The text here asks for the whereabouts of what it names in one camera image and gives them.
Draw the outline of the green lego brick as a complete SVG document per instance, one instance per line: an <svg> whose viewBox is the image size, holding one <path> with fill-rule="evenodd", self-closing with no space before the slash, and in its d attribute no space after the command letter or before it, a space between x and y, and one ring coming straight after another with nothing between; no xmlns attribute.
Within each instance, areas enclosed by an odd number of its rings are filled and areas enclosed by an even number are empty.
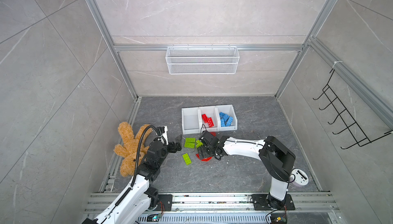
<svg viewBox="0 0 393 224"><path fill-rule="evenodd" d="M185 142L184 147L185 148L194 149L195 148L195 143Z"/></svg>
<svg viewBox="0 0 393 224"><path fill-rule="evenodd" d="M196 142L196 139L195 139L195 138L186 138L186 139L185 139L185 142L186 142L186 143L193 143L193 144L194 144L194 143Z"/></svg>
<svg viewBox="0 0 393 224"><path fill-rule="evenodd" d="M200 140L197 140L196 141L196 144L195 144L195 147L196 148L199 148L200 146L202 146L203 145L203 143L200 141Z"/></svg>

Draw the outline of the blue lego brick studs up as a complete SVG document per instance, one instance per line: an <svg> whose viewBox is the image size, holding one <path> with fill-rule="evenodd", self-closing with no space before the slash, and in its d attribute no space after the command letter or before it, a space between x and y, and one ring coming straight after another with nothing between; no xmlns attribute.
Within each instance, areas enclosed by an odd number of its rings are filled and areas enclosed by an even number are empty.
<svg viewBox="0 0 393 224"><path fill-rule="evenodd" d="M223 112L219 112L220 118L223 118L225 121L229 118L229 115Z"/></svg>

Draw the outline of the blue lego brick underside up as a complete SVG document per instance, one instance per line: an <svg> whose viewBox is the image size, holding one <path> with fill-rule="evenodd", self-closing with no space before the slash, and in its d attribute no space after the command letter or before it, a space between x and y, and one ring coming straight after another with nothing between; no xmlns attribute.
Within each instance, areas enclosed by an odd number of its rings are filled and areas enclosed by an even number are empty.
<svg viewBox="0 0 393 224"><path fill-rule="evenodd" d="M229 117L226 121L224 121L224 122L225 122L226 127L231 126L231 125L232 125L232 122L233 122L233 117L230 116L230 117Z"/></svg>

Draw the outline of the green lego brick lone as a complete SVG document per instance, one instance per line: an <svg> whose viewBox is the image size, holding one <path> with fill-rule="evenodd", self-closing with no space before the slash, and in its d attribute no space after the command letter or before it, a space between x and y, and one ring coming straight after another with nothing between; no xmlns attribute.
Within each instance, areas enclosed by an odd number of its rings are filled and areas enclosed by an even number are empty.
<svg viewBox="0 0 393 224"><path fill-rule="evenodd" d="M182 157L183 157L184 162L185 162L186 165L190 165L192 163L188 153L183 154Z"/></svg>

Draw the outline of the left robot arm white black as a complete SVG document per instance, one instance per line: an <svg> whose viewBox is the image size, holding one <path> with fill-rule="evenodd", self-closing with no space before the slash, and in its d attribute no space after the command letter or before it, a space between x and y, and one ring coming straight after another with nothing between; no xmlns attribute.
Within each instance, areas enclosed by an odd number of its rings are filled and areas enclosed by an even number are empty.
<svg viewBox="0 0 393 224"><path fill-rule="evenodd" d="M151 183L157 179L167 155L181 149L179 140L164 143L154 139L127 187L95 219L87 218L83 223L133 224L143 212L155 208L159 203L158 190Z"/></svg>

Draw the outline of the red lego brick front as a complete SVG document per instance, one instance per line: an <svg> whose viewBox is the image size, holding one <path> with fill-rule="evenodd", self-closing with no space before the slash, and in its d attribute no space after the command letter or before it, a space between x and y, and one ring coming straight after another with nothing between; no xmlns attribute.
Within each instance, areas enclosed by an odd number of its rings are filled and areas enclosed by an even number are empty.
<svg viewBox="0 0 393 224"><path fill-rule="evenodd" d="M213 119L211 117L208 118L208 125L209 125L209 127L214 127L215 126L214 122L213 122Z"/></svg>

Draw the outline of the red lego arch piece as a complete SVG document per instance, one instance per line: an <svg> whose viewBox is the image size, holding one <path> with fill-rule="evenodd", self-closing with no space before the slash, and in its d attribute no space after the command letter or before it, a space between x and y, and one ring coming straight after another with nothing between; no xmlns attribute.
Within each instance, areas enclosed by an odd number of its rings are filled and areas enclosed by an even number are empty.
<svg viewBox="0 0 393 224"><path fill-rule="evenodd" d="M212 157L200 158L200 155L199 155L199 154L195 154L195 156L196 156L199 160L201 160L201 161L210 161L210 160L212 159Z"/></svg>

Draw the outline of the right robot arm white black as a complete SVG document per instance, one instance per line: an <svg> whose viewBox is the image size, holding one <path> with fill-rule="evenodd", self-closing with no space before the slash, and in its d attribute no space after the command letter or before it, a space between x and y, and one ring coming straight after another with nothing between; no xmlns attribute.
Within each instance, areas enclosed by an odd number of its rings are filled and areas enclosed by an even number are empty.
<svg viewBox="0 0 393 224"><path fill-rule="evenodd" d="M285 206L288 185L296 160L295 154L277 138L268 136L264 140L241 140L230 136L217 138L204 131L199 137L202 143L198 147L199 159L214 157L221 160L223 156L239 155L260 160L271 175L271 187L267 202L273 209Z"/></svg>

